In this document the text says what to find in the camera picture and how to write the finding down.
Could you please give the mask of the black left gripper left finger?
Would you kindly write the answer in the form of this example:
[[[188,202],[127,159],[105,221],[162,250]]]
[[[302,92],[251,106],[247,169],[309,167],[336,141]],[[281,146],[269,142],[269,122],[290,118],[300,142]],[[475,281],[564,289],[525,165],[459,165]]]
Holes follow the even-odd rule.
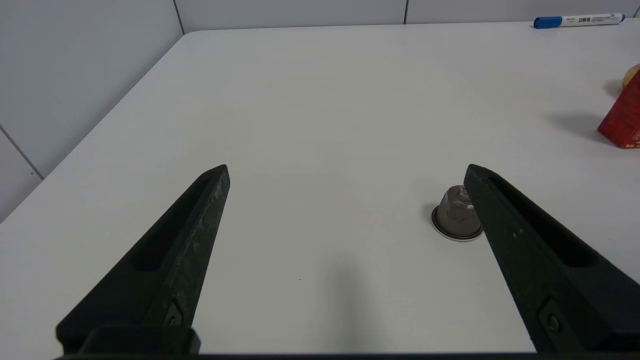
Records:
[[[66,356],[194,355],[192,328],[231,180],[202,173],[55,328]]]

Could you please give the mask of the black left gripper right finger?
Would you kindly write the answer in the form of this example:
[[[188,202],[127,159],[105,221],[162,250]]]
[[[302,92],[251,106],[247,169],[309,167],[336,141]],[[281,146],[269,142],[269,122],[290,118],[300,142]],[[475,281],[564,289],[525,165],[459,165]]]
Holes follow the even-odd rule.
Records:
[[[638,353],[635,280],[494,171],[464,186],[538,353]]]

